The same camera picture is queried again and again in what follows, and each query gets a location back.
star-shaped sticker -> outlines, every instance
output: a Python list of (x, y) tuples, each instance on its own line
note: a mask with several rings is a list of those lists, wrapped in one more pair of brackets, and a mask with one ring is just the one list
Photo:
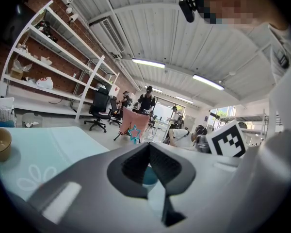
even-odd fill
[(139, 140), (139, 134), (140, 134), (141, 130), (138, 130), (136, 128), (136, 125), (134, 125), (134, 127), (130, 130), (128, 130), (128, 133), (130, 134), (130, 140), (134, 141), (134, 144), (136, 144), (136, 140)]

floor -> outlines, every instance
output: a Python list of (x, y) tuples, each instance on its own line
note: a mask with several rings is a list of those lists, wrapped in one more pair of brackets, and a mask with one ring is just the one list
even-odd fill
[[(17, 110), (16, 116), (17, 116), (17, 127), (22, 127), (21, 118), (24, 113), (27, 111), (23, 110)], [(75, 121), (73, 116), (62, 116), (62, 115), (56, 115), (56, 114), (43, 114), (39, 113), (43, 117), (43, 127), (44, 128), (50, 128), (50, 127), (71, 127), (76, 126), (81, 128), (85, 133), (87, 133), (90, 137), (92, 137), (94, 140), (96, 140), (98, 143), (103, 145), (109, 150), (114, 150), (117, 148), (121, 148), (130, 144), (134, 144), (133, 141), (130, 141), (129, 136), (121, 135), (117, 138), (116, 141), (113, 141), (115, 137), (118, 136), (119, 127), (117, 124), (111, 124), (109, 125), (108, 121), (104, 121), (106, 123), (107, 132), (104, 133), (103, 129), (95, 126), (92, 128), (92, 131), (89, 131), (89, 128), (91, 127), (91, 124), (87, 123), (84, 125), (85, 120), (93, 120), (92, 117), (83, 117), (80, 118), (78, 121)], [(144, 132), (143, 137), (141, 139), (141, 142), (161, 142), (162, 138), (164, 136), (164, 131), (157, 130), (157, 133), (153, 139), (152, 136), (152, 130), (149, 129), (148, 131)]]

flower pattern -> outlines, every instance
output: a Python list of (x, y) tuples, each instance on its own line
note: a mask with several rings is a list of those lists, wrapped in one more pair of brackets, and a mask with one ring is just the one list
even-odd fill
[(41, 171), (37, 165), (30, 165), (28, 172), (32, 180), (27, 178), (19, 178), (17, 180), (17, 186), (23, 191), (36, 190), (40, 185), (50, 180), (57, 174), (57, 170), (53, 166), (46, 168), (43, 176), (41, 175)]

table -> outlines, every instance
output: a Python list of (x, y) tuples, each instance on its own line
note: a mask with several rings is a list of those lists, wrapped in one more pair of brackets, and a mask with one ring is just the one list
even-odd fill
[(6, 129), (12, 136), (11, 155), (0, 163), (0, 178), (24, 200), (77, 161), (109, 151), (78, 127)]

white ceiling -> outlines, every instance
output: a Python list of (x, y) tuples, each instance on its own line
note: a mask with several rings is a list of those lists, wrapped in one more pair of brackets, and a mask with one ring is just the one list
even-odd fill
[[(241, 104), (265, 97), (274, 85), (267, 25), (236, 30), (208, 25), (198, 14), (188, 23), (179, 0), (109, 0), (125, 45), (123, 66), (140, 87), (152, 85), (198, 107)], [(110, 16), (107, 0), (74, 0), (87, 22)], [(166, 68), (137, 65), (131, 57), (166, 63)], [(235, 76), (229, 72), (236, 71)], [(196, 73), (223, 81), (225, 91), (192, 79)]]

